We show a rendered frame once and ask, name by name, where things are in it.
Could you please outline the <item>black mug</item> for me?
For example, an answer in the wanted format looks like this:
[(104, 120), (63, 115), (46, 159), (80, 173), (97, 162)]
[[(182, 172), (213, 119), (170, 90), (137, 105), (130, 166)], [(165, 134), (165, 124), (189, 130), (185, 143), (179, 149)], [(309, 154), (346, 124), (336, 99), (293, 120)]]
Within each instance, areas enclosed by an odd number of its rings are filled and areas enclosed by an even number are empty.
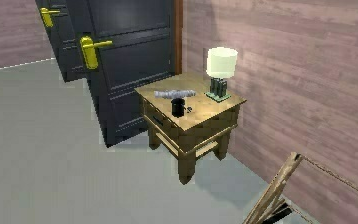
[(182, 117), (184, 115), (185, 100), (182, 98), (176, 98), (171, 101), (172, 115), (174, 117)]

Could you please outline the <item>wooden bedside table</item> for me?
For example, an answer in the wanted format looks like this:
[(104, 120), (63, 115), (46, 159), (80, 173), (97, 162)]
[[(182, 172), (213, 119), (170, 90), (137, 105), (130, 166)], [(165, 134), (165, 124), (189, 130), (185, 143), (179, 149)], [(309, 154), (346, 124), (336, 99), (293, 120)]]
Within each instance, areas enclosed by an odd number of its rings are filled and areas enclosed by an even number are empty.
[[(178, 160), (179, 180), (187, 184), (195, 173), (196, 161), (213, 152), (225, 158), (231, 131), (238, 126), (241, 105), (246, 100), (234, 93), (220, 103), (206, 95), (210, 80), (201, 75), (184, 73), (136, 89), (140, 96), (141, 115), (148, 125), (149, 147), (163, 145)], [(176, 118), (169, 99), (156, 98), (155, 91), (194, 90), (185, 99), (185, 108), (193, 110)]]

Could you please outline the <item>white shade table lamp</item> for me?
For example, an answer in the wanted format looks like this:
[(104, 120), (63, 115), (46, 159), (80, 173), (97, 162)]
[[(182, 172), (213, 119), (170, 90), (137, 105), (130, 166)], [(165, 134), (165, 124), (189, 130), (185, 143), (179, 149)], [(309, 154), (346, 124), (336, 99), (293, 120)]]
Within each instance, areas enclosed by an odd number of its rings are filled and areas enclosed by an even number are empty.
[(230, 97), (227, 93), (227, 79), (235, 74), (238, 51), (226, 47), (208, 50), (206, 73), (211, 78), (210, 90), (206, 95), (220, 103)]

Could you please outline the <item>dark blue room door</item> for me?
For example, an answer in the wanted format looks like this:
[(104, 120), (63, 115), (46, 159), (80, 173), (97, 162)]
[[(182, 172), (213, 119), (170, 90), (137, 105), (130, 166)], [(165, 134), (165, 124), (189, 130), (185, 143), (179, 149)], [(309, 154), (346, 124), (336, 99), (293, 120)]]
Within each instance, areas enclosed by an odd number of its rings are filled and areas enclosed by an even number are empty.
[(65, 82), (75, 81), (86, 77), (82, 59), (78, 50), (74, 30), (68, 13), (66, 0), (35, 0), (39, 14), (41, 8), (59, 10), (51, 16), (52, 27), (46, 30), (62, 78)]
[[(174, 74), (174, 0), (66, 0), (103, 142), (111, 147), (147, 130), (138, 87)], [(80, 39), (94, 43), (98, 67), (86, 67)]]

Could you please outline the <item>brown wooden door frame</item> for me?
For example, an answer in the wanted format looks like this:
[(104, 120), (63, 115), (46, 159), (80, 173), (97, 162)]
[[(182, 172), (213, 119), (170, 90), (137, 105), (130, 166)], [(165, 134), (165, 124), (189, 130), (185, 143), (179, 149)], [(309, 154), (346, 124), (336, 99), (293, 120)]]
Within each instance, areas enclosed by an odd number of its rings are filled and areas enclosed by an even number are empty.
[(182, 73), (183, 0), (174, 0), (175, 73)]

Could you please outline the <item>light wooden frame furniture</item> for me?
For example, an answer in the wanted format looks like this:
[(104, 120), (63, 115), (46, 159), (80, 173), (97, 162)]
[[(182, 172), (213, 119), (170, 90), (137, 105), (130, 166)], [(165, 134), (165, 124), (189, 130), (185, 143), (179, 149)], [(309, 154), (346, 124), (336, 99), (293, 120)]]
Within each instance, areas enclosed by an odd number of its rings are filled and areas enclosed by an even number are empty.
[(358, 192), (358, 186), (353, 182), (345, 179), (339, 174), (331, 171), (325, 166), (317, 163), (316, 161), (308, 158), (307, 156), (291, 152), (290, 156), (283, 163), (277, 174), (269, 183), (266, 190), (263, 192), (261, 197), (255, 203), (249, 214), (246, 216), (242, 224), (265, 224), (271, 218), (275, 218), (280, 213), (286, 210), (295, 212), (300, 215), (308, 224), (315, 224), (311, 219), (307, 218), (300, 210), (294, 206), (288, 204), (284, 198), (281, 197), (284, 188), (286, 187), (287, 181), (298, 168), (303, 160), (306, 160), (317, 169), (325, 172), (326, 174), (334, 177), (340, 182), (344, 183), (348, 187)]

